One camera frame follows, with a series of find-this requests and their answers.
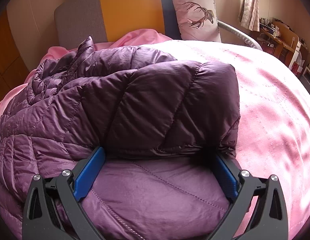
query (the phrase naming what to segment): curtain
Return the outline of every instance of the curtain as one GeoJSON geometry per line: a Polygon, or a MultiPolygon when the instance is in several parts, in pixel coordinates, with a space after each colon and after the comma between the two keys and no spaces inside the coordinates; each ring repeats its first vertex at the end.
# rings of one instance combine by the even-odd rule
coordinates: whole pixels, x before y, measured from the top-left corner
{"type": "Polygon", "coordinates": [[[243,0],[238,20],[242,27],[259,32],[258,0],[243,0]]]}

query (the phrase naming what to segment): pink bedsheet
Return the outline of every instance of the pink bedsheet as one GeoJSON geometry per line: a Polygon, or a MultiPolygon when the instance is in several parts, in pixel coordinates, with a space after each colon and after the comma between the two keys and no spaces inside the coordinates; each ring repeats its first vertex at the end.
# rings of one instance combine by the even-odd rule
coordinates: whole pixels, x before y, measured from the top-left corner
{"type": "MultiPolygon", "coordinates": [[[[292,239],[310,215],[310,95],[303,85],[275,57],[243,46],[173,41],[154,30],[138,30],[115,43],[100,43],[95,47],[147,43],[150,45],[143,46],[168,52],[177,59],[217,60],[235,67],[241,113],[237,160],[254,176],[279,176],[289,217],[289,239],[292,239]]],[[[67,52],[65,48],[52,47],[43,60],[60,58],[67,52]]],[[[0,115],[25,86],[21,85],[6,95],[0,103],[0,115]]],[[[255,202],[238,234],[244,231],[254,205],[255,202]]]]}

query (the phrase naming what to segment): deer print pillow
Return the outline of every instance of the deer print pillow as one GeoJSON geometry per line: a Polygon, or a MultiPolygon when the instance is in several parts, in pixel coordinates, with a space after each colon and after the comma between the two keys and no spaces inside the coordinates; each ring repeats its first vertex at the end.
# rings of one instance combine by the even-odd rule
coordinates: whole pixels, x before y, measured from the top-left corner
{"type": "Polygon", "coordinates": [[[173,0],[183,40],[221,42],[214,0],[173,0]]]}

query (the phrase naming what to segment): quilted jacket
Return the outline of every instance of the quilted jacket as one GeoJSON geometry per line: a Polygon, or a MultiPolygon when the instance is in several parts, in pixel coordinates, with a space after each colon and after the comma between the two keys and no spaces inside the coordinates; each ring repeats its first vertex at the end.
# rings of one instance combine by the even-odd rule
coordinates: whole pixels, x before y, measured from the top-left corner
{"type": "Polygon", "coordinates": [[[72,169],[100,145],[106,163],[82,206],[106,239],[196,239],[229,205],[205,156],[235,157],[238,123],[231,65],[95,51],[87,38],[42,63],[0,117],[0,215],[21,239],[32,177],[72,169]]]}

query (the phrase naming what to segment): blue gripper pad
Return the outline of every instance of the blue gripper pad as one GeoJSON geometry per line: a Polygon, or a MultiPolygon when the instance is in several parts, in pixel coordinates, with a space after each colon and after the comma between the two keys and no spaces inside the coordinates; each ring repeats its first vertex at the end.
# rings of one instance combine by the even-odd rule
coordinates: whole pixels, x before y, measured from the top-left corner
{"type": "Polygon", "coordinates": [[[87,196],[104,162],[105,151],[99,147],[75,180],[74,196],[77,201],[87,196]]]}
{"type": "Polygon", "coordinates": [[[216,154],[212,172],[227,198],[236,199],[238,196],[237,180],[227,168],[223,160],[216,154]]]}

